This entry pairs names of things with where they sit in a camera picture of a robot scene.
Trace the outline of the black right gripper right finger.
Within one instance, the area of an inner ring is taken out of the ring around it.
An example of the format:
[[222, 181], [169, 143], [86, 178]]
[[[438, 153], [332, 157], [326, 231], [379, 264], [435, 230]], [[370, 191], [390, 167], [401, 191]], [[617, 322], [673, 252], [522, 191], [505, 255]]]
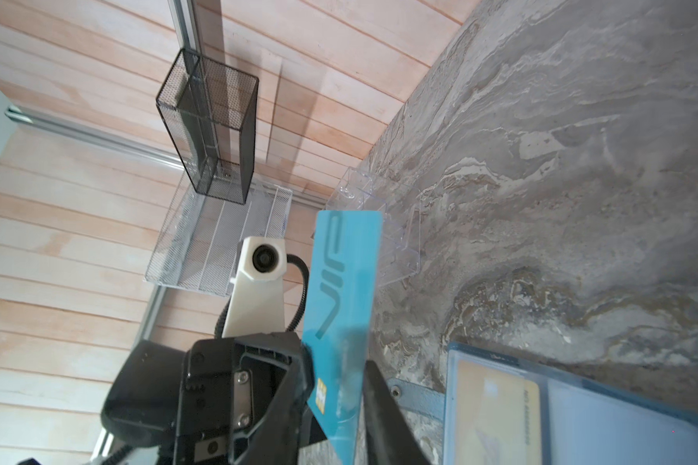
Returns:
[[430, 464], [372, 360], [365, 364], [363, 399], [368, 464]]

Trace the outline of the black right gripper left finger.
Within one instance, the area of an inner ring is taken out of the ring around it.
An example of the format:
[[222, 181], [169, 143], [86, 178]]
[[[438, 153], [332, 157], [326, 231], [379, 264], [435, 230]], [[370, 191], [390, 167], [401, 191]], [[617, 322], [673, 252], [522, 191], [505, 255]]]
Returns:
[[232, 463], [297, 463], [314, 387], [308, 350], [299, 342], [237, 342], [233, 368], [249, 375], [251, 414], [248, 425], [234, 426]]

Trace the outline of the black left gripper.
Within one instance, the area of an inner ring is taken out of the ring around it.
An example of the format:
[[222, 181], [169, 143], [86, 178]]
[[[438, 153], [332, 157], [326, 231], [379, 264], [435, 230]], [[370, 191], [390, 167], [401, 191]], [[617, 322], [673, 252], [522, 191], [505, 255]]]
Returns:
[[[234, 372], [235, 344], [299, 342], [292, 331], [258, 333], [197, 342], [182, 366], [180, 401], [176, 416], [176, 464], [232, 463], [234, 426], [249, 424], [250, 383], [247, 372]], [[325, 441], [310, 408], [306, 410], [300, 449]]]

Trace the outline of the teal VIP card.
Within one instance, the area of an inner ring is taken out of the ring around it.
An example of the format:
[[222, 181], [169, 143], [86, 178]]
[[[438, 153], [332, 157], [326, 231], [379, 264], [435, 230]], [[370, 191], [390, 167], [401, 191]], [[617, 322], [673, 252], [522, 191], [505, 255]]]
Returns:
[[355, 460], [382, 229], [378, 211], [316, 216], [302, 329], [314, 376], [308, 408], [343, 464]]

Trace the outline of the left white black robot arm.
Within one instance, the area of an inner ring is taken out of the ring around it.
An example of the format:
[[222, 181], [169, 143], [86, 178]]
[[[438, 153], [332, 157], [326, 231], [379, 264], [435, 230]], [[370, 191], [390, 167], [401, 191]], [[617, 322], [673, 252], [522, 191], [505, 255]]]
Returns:
[[160, 464], [295, 464], [326, 439], [308, 407], [313, 387], [292, 331], [204, 339], [187, 352], [143, 341], [101, 411], [122, 443], [105, 461], [155, 448]]

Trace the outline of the beige card in holder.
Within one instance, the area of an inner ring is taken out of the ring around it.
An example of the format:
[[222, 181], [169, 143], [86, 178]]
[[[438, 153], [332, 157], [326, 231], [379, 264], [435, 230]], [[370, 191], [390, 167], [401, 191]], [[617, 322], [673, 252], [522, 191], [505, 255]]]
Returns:
[[541, 464], [540, 387], [475, 362], [457, 363], [454, 464]]

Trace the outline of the black mesh basket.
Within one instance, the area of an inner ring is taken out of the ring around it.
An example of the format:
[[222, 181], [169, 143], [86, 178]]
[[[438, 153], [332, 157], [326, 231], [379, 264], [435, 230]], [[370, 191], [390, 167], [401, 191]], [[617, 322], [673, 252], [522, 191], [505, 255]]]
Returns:
[[183, 48], [156, 108], [195, 192], [243, 205], [255, 171], [260, 81]]

